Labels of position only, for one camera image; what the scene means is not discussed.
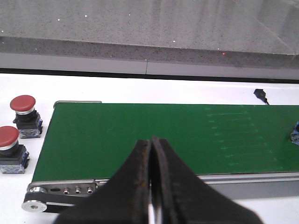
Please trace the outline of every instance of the mushroom push button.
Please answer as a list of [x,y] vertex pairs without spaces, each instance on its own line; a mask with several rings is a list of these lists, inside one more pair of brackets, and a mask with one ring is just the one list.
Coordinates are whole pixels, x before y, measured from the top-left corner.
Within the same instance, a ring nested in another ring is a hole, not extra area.
[[3,174],[25,173],[29,152],[24,145],[19,145],[18,137],[15,127],[0,127],[0,171]]
[[10,102],[10,108],[15,111],[13,123],[17,125],[21,139],[40,138],[42,133],[41,116],[35,110],[36,99],[22,95]]

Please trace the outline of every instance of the table surface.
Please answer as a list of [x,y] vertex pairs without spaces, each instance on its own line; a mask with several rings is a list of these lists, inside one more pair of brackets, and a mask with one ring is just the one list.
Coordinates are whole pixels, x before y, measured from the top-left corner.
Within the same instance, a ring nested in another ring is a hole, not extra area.
[[[36,98],[36,109],[44,120],[44,132],[40,139],[19,140],[30,151],[30,163],[26,173],[23,175],[0,174],[0,222],[50,224],[56,217],[56,214],[34,214],[21,209],[26,187],[31,183],[56,101],[101,100],[104,103],[262,105],[262,101],[253,94],[255,88],[264,89],[272,105],[298,104],[299,85],[297,84],[0,74],[0,126],[13,126],[14,111],[10,109],[9,103],[14,97],[23,94]],[[299,196],[238,200],[237,202],[256,211],[265,224],[296,224],[299,220]]]
[[2,53],[299,68],[298,0],[0,4]]

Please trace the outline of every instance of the granite surface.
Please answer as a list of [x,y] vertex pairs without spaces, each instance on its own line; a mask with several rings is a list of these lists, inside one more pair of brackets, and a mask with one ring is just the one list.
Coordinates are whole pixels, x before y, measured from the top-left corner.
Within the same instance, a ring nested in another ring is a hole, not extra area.
[[0,0],[0,52],[299,68],[298,0]]

